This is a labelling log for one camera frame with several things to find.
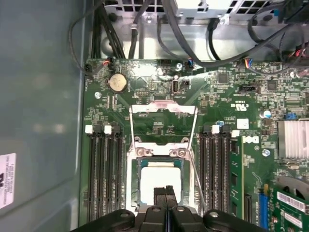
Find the screw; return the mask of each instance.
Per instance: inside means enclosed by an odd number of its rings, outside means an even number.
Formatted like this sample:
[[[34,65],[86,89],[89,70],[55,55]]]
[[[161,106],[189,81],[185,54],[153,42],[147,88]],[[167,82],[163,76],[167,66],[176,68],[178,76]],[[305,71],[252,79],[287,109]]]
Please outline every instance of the screw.
[[[183,207],[177,207],[177,211],[183,212],[183,211],[184,211],[184,208],[183,208]]]
[[[129,216],[129,214],[127,214],[127,213],[121,214],[121,215],[120,215],[120,217],[122,217],[122,218],[125,218],[125,217],[127,217],[127,216]]]
[[[264,150],[262,151],[262,155],[265,156],[265,157],[270,156],[270,150],[264,149]]]
[[[180,150],[180,151],[179,151],[179,155],[180,155],[180,156],[185,156],[185,151],[184,151],[184,150]]]
[[[181,71],[182,68],[183,68],[183,64],[181,63],[176,64],[176,71]]]
[[[275,216],[273,216],[271,219],[272,219],[273,223],[275,223],[275,224],[278,223],[278,218],[276,218]]]
[[[151,21],[152,21],[152,18],[151,18],[150,16],[148,16],[148,17],[146,18],[146,22],[147,22],[147,23],[151,23]]]
[[[100,99],[102,97],[102,94],[100,92],[95,92],[95,98]]]
[[[219,24],[220,24],[220,25],[223,25],[224,23],[225,23],[225,19],[224,19],[224,18],[221,18]]]
[[[219,214],[217,214],[216,212],[210,212],[209,215],[214,218],[217,218],[219,216]]]
[[[160,212],[160,210],[161,210],[160,208],[153,208],[154,212]]]
[[[138,156],[143,156],[144,155],[144,149],[142,149],[142,148],[137,149],[136,154]]]

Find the sticker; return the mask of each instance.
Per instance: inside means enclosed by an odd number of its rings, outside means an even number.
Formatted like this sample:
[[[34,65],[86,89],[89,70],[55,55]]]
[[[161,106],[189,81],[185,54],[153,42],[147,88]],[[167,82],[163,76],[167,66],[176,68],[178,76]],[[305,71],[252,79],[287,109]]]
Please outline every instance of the sticker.
[[[286,204],[289,204],[290,206],[294,207],[295,209],[298,209],[302,212],[306,212],[306,206],[304,203],[298,201],[298,200],[295,200],[293,199],[292,197],[289,197],[285,194],[282,194],[280,192],[277,192],[277,198],[278,200],[286,203]]]
[[[0,209],[14,201],[16,153],[0,156]]]
[[[237,119],[237,129],[249,129],[249,119],[238,118]]]
[[[294,225],[298,226],[299,228],[303,228],[303,223],[298,220],[297,218],[287,214],[284,212],[284,218],[287,219],[289,222],[293,223]]]

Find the cable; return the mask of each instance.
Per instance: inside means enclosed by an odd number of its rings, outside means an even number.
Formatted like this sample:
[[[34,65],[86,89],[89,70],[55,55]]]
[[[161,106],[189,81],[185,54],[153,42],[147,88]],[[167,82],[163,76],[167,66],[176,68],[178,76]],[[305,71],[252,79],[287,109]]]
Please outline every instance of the cable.
[[[115,46],[116,46],[116,49],[117,49],[117,53],[119,54],[118,58],[125,59],[126,57],[125,57],[124,51],[122,49],[122,45],[120,43],[119,37],[118,37],[114,27],[112,26],[112,23],[111,23],[111,21],[108,17],[108,14],[106,12],[104,4],[102,4],[101,9],[102,9],[102,17],[103,17],[103,26],[104,26],[104,28],[105,27],[108,28],[108,31],[111,34],[112,40],[114,40],[114,43],[115,43]]]
[[[141,18],[141,16],[143,15],[143,13],[146,12],[148,6],[153,2],[153,0],[146,0],[144,2],[144,4],[141,6],[140,10],[138,11],[133,24],[138,24],[139,20]],[[138,31],[137,29],[132,29],[132,35],[131,35],[131,47],[129,50],[129,59],[133,59],[134,58],[134,53],[135,53],[135,48],[136,48],[136,43],[137,43],[137,35],[138,35]]]
[[[216,30],[220,20],[218,18],[212,18],[208,24],[207,31],[208,31],[208,44],[209,44],[209,49],[211,51],[212,56],[215,58],[215,60],[221,60],[216,53],[213,42],[212,42],[212,36],[214,30]]]
[[[272,11],[272,10],[278,9],[281,6],[283,6],[282,2],[280,2],[280,3],[273,3],[273,4],[269,5],[269,6],[266,6],[266,7],[262,8],[262,9],[260,9],[259,11],[257,11],[253,15],[253,17],[250,19],[250,21],[248,23],[248,33],[249,33],[249,35],[250,35],[250,37],[251,37],[251,39],[253,41],[255,41],[258,44],[264,41],[260,37],[258,37],[257,34],[254,32],[254,30],[253,30],[253,20],[261,13],[264,13],[266,11]],[[272,44],[267,44],[265,47],[267,47],[267,48],[271,49],[272,51],[274,51],[276,56],[281,59],[281,54],[280,54],[280,52],[279,52],[279,50],[278,50],[278,48],[276,46],[274,46]]]
[[[92,14],[102,3],[104,0],[101,0],[99,2],[97,2],[93,7],[91,7],[88,11],[86,11],[81,17],[79,17],[78,19],[76,19],[73,23],[70,24],[69,26],[69,34],[68,34],[68,40],[69,40],[69,47],[70,47],[70,53],[71,56],[73,58],[73,61],[76,63],[77,68],[86,75],[90,75],[93,76],[94,74],[96,74],[95,72],[87,72],[79,63],[78,58],[76,56],[75,50],[74,50],[74,46],[73,46],[73,36],[72,36],[72,32],[73,29],[75,27],[75,25],[81,21],[83,18],[89,16],[90,14]]]
[[[117,46],[116,41],[114,40],[114,37],[113,37],[109,27],[108,27],[108,24],[105,21],[105,17],[103,17],[103,14],[104,14],[103,8],[104,7],[102,5],[102,15],[101,15],[101,17],[102,17],[102,24],[103,24],[104,30],[106,32],[107,38],[110,41],[110,45],[112,47],[112,52],[113,52],[113,54],[114,54],[114,56],[116,58],[122,58],[120,50],[119,50],[119,47]]]
[[[175,53],[171,52],[168,47],[165,46],[165,44],[163,43],[162,41],[162,38],[161,38],[161,29],[162,29],[162,18],[158,18],[158,23],[157,23],[157,35],[158,35],[158,42],[161,46],[161,48],[167,53],[169,54],[171,57],[174,57],[175,59],[178,59],[178,60],[183,60],[182,57],[176,55]]]
[[[283,50],[282,50],[282,45],[283,45],[283,39],[285,37],[286,33],[283,33],[281,36],[280,42],[279,42],[279,56],[280,56],[280,61],[285,62],[285,59],[283,58]]]
[[[264,40],[263,42],[261,42],[260,44],[258,44],[257,46],[249,49],[246,52],[243,52],[241,54],[238,54],[234,57],[225,59],[225,60],[220,60],[220,61],[215,61],[215,62],[202,62],[198,59],[198,57],[196,56],[196,54],[193,52],[193,50],[190,48],[188,42],[186,41],[186,39],[184,38],[178,24],[177,24],[177,20],[176,17],[173,13],[173,9],[169,3],[168,0],[163,0],[163,6],[164,6],[164,10],[167,14],[167,18],[169,21],[169,24],[174,32],[174,35],[178,41],[178,43],[180,44],[180,46],[182,47],[182,49],[188,54],[189,57],[191,57],[191,59],[199,66],[201,67],[206,67],[206,68],[214,68],[214,67],[218,67],[221,65],[225,65],[228,64],[230,62],[234,62],[236,60],[242,59],[244,57],[247,57],[257,51],[259,51],[262,47],[264,47],[266,44],[269,44],[270,42],[272,42],[275,38],[277,38],[280,34],[286,32],[287,30],[289,30],[293,25],[287,25],[284,28],[280,29],[279,31],[277,31],[276,33],[274,33],[273,35],[271,35],[270,37],[268,37],[266,40]]]
[[[297,27],[298,27],[298,29],[301,32],[301,51],[303,52],[306,49],[305,34],[304,34],[304,31],[302,30],[300,25],[297,25]],[[296,57],[296,59],[291,64],[286,65],[287,66],[286,68],[284,68],[284,69],[282,69],[280,71],[277,71],[277,72],[272,72],[272,73],[271,72],[267,72],[266,73],[266,72],[261,72],[261,71],[255,70],[252,67],[249,67],[248,69],[251,70],[252,72],[254,72],[256,74],[260,74],[260,75],[276,75],[276,74],[283,73],[283,72],[287,71],[290,68],[293,68],[300,61],[301,58],[302,58],[302,56]]]

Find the integrated circuit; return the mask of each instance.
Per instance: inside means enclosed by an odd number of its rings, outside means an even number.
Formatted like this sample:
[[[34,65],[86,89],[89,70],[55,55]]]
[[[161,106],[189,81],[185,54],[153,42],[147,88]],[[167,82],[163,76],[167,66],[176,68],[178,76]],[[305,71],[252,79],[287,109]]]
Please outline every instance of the integrated circuit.
[[[267,90],[268,91],[276,91],[277,90],[277,81],[276,80],[267,81]]]
[[[228,83],[228,74],[219,73],[218,74],[218,83],[219,84],[227,84]]]

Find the wire bundle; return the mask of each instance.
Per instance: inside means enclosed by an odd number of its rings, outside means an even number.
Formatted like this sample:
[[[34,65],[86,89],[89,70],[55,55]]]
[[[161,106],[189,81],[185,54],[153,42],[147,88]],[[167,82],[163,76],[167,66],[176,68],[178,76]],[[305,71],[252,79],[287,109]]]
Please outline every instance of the wire bundle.
[[[142,17],[142,15],[146,12],[147,8],[149,7],[149,5],[153,2],[153,0],[146,0],[144,2],[144,4],[141,6],[140,10],[138,11],[133,24],[135,24],[136,26],[138,25],[140,18]],[[131,34],[131,47],[129,50],[129,59],[133,59],[134,58],[134,53],[135,53],[135,48],[136,48],[136,43],[137,43],[137,35],[138,35],[138,30],[136,29],[132,29],[132,34]]]

